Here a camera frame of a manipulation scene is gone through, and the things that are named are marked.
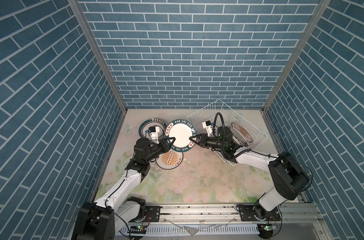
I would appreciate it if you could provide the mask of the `white wire dish rack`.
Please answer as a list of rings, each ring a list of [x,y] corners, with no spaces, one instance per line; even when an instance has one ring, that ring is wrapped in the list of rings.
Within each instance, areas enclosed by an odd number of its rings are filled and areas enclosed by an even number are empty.
[[[269,137],[221,100],[187,116],[197,130],[194,144],[216,153],[226,164],[246,164],[268,171],[269,154],[255,148]]]

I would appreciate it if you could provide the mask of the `small plate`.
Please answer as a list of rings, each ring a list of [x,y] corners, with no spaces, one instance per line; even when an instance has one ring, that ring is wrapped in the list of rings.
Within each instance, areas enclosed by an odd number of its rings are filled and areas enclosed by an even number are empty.
[[[161,154],[155,162],[161,169],[173,170],[182,163],[183,158],[183,153],[170,150],[167,153]]]
[[[172,142],[171,149],[179,153],[188,152],[193,148],[195,143],[190,140],[190,137],[195,140],[196,135],[197,129],[194,125],[183,119],[173,120],[165,130],[167,143],[170,145]]]
[[[232,123],[232,127],[236,129],[246,139],[248,143],[252,143],[254,141],[252,135],[248,132],[248,130],[244,126],[238,123]]]
[[[247,139],[236,129],[230,128],[231,132],[233,133],[233,139],[237,144],[242,145],[244,147],[248,147],[248,141]]]

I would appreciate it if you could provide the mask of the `dark green rim plate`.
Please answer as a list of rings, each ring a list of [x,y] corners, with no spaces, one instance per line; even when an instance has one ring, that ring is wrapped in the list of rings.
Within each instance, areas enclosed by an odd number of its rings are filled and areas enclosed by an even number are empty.
[[[151,118],[146,121],[144,121],[138,130],[139,136],[141,138],[148,138],[150,139],[149,133],[147,132],[149,127],[151,126],[159,126],[161,128],[161,133],[159,139],[164,138],[164,132],[166,129],[166,122],[163,119],[160,118]]]

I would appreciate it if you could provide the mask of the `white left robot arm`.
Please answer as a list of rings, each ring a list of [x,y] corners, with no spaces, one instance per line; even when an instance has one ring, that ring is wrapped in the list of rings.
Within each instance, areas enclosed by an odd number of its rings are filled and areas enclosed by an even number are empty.
[[[147,176],[150,162],[167,153],[175,140],[167,137],[156,144],[147,138],[138,139],[122,178],[105,195],[82,205],[71,239],[112,240],[129,221],[142,220],[146,213],[145,200],[128,195]]]

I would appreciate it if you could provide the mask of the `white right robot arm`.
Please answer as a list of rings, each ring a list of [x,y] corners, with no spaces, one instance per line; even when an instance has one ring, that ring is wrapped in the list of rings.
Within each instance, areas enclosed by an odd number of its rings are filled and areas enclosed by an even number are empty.
[[[254,151],[249,148],[247,141],[236,140],[228,127],[220,127],[214,137],[199,134],[189,139],[202,148],[219,152],[229,162],[270,172],[274,186],[264,193],[252,208],[255,218],[259,221],[265,221],[272,213],[278,211],[280,204],[287,200],[295,200],[312,183],[302,165],[295,161],[290,153],[282,152],[278,156],[272,156]]]

